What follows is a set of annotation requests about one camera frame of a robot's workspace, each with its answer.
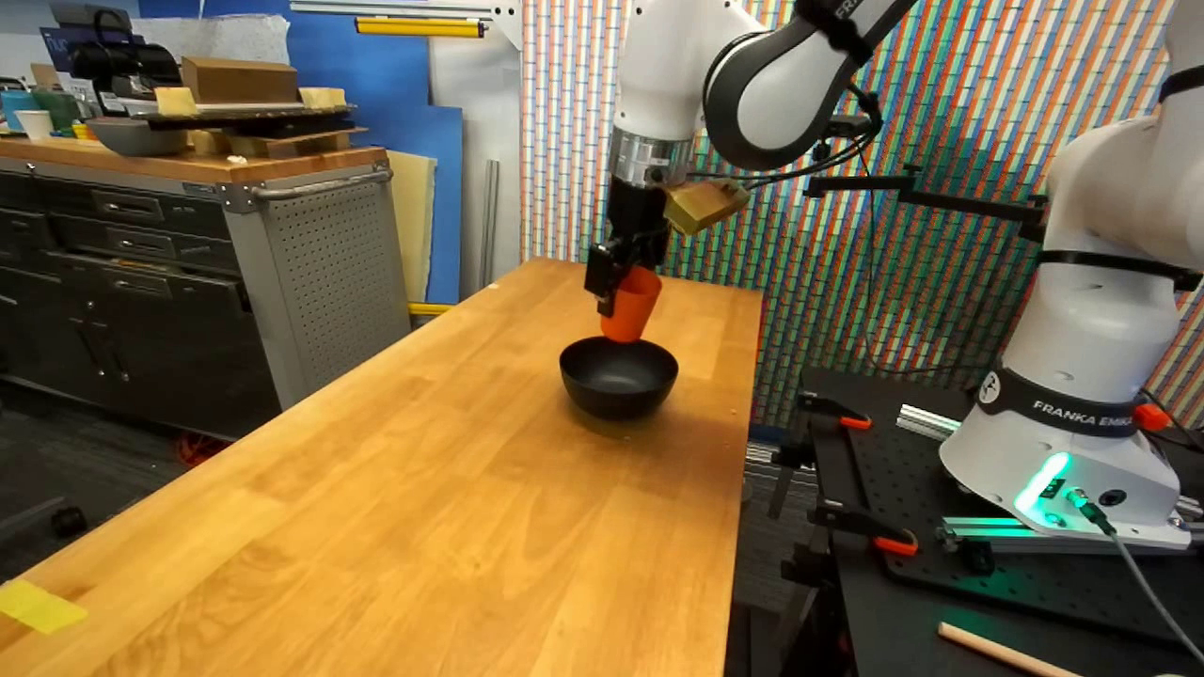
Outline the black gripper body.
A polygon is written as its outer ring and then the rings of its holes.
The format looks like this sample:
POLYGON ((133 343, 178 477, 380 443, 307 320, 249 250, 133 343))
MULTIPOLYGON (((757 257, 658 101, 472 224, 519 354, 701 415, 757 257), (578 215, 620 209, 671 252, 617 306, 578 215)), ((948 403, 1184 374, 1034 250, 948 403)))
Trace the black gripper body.
POLYGON ((667 192, 663 187, 637 187, 624 182, 609 182, 607 192, 607 224, 609 237, 600 252, 617 267, 658 267, 671 250, 671 227, 667 227, 667 192))

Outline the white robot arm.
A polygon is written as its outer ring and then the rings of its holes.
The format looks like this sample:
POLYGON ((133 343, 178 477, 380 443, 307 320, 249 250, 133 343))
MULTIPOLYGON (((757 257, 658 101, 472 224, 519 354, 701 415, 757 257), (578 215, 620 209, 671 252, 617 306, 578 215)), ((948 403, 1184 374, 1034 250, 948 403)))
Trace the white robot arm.
MULTIPOLYGON (((637 4, 617 61, 609 237, 588 252, 613 343, 637 343, 656 310, 689 146, 795 176, 914 4, 795 0, 780 26, 737 0, 637 4)), ((1031 531, 1184 541, 1180 477, 1141 428, 1141 389, 1176 331, 1175 281, 1204 267, 1204 0, 1175 0, 1165 57, 1151 112, 1056 150, 1009 338, 935 448, 963 494, 1031 531)))

